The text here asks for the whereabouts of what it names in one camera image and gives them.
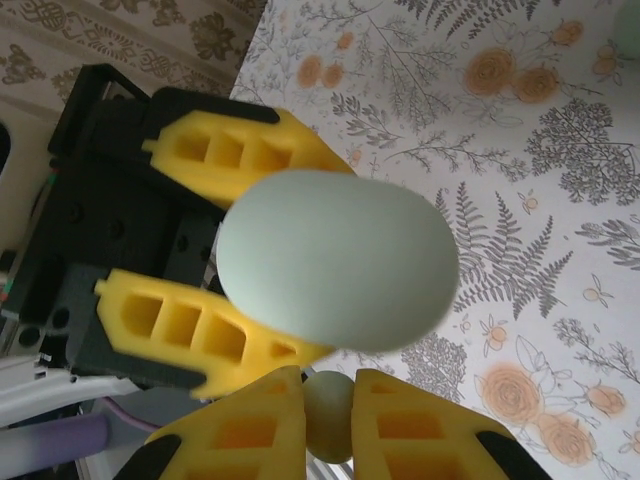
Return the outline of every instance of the white plastic part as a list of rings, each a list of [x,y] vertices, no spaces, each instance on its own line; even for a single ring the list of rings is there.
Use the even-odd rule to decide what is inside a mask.
[[[274,174],[228,211],[216,249],[241,312],[310,342],[388,351],[447,313],[456,244],[431,203],[407,189],[320,171]]]
[[[47,144],[55,124],[0,101],[0,123],[11,150],[0,173],[0,253],[16,250],[26,232],[33,203],[50,173]]]
[[[57,408],[98,397],[138,391],[115,377],[73,377],[36,365],[37,357],[0,359],[0,428]]]

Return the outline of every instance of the floral wallpaper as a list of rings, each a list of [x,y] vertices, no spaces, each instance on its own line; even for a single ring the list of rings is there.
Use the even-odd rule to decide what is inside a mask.
[[[0,98],[55,120],[80,67],[115,65],[143,89],[228,94],[258,0],[0,0]]]
[[[554,478],[640,479],[640,65],[612,40],[621,4],[271,0],[232,92],[429,199],[458,244],[435,332],[315,368],[496,418]]]

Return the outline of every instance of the yellow foam gripper pad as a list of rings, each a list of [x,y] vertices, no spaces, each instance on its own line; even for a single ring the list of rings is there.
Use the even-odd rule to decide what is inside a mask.
[[[359,370],[351,417],[358,480],[509,480],[476,434],[500,423],[377,370]]]
[[[112,270],[95,292],[113,349],[203,372],[207,382],[192,392],[197,398],[232,393],[333,351],[254,322],[225,297],[196,287]]]
[[[228,208],[256,182],[288,168],[353,170],[311,129],[285,110],[262,123],[195,111],[148,139],[151,165],[173,180]]]
[[[158,430],[180,447],[159,480],[305,480],[302,381],[283,367]]]

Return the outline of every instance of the purple cylinder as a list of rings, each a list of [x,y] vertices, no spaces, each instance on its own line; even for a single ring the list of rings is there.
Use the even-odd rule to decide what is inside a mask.
[[[0,432],[0,480],[72,462],[101,452],[109,422],[100,413]]]

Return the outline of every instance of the egg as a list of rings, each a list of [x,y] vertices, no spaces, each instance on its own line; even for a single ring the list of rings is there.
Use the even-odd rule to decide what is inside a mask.
[[[307,450],[325,463],[344,463],[352,456],[354,388],[351,378],[332,371],[314,373],[302,384]]]
[[[364,352],[413,343],[458,284],[446,220],[405,188],[342,173],[267,177],[229,209],[216,246],[229,301],[308,342]]]

